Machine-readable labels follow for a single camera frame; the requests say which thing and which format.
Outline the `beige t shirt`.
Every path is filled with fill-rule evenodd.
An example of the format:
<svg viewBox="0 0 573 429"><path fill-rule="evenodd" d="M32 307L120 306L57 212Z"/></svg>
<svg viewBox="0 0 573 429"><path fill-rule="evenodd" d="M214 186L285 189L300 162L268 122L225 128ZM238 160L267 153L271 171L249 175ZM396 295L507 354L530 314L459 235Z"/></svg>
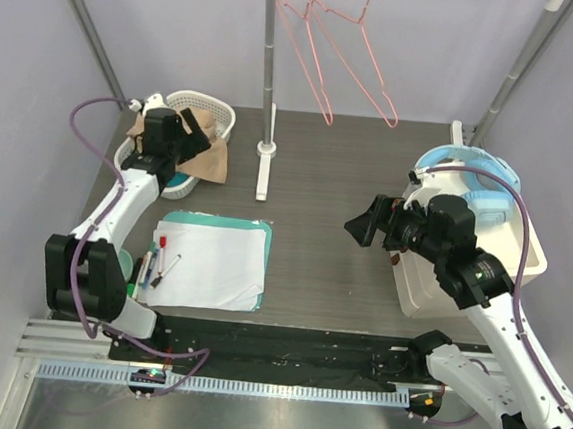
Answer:
<svg viewBox="0 0 573 429"><path fill-rule="evenodd" d="M167 186L175 172L208 182L225 183L228 166L227 142L216 134L216 118L209 110L188 107L208 135L211 148L190 161L179 165L175 163L172 152L176 141L176 118L184 108L151 109L146 116L140 114L136 117L134 127L127 132L133 149L131 154L121 161L121 168L146 171L158 178L161 187Z"/></svg>

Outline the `teal t shirt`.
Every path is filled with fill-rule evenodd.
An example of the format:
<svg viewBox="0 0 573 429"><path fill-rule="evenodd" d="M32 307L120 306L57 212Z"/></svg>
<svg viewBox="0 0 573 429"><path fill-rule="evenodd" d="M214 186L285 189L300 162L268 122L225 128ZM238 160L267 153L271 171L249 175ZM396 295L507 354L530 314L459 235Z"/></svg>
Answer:
<svg viewBox="0 0 573 429"><path fill-rule="evenodd" d="M187 182L188 179L189 179L188 175L185 175L184 173L181 172L175 172L173 177L169 180L167 188L171 187L176 188L182 186L184 183Z"/></svg>

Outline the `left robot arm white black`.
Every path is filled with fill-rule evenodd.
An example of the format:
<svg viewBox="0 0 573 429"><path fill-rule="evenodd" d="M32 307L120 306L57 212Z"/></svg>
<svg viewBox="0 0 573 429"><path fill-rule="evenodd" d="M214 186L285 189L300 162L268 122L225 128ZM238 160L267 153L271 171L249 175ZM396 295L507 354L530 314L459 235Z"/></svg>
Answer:
<svg viewBox="0 0 573 429"><path fill-rule="evenodd" d="M116 181L93 213L69 234L45 244L46 301L54 312L75 315L94 338L100 327L132 337L133 350L156 362L168 340L157 314L132 298L118 253L144 211L173 180L178 165L211 147L195 115L148 100L140 105L141 137L119 165Z"/></svg>

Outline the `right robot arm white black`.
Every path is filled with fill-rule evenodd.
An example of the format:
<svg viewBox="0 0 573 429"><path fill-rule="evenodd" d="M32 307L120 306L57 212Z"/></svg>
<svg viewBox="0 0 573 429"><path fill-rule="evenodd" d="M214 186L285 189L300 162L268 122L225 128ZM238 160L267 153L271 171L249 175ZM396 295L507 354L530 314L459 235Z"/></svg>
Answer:
<svg viewBox="0 0 573 429"><path fill-rule="evenodd" d="M377 195L344 229L365 247L381 231L386 251L409 250L431 262L442 291L482 334L506 380L483 372L439 330L411 340L410 377L449 386L492 429L573 429L573 395L529 335L511 276L478 247L475 223L456 195L436 195L427 206Z"/></svg>

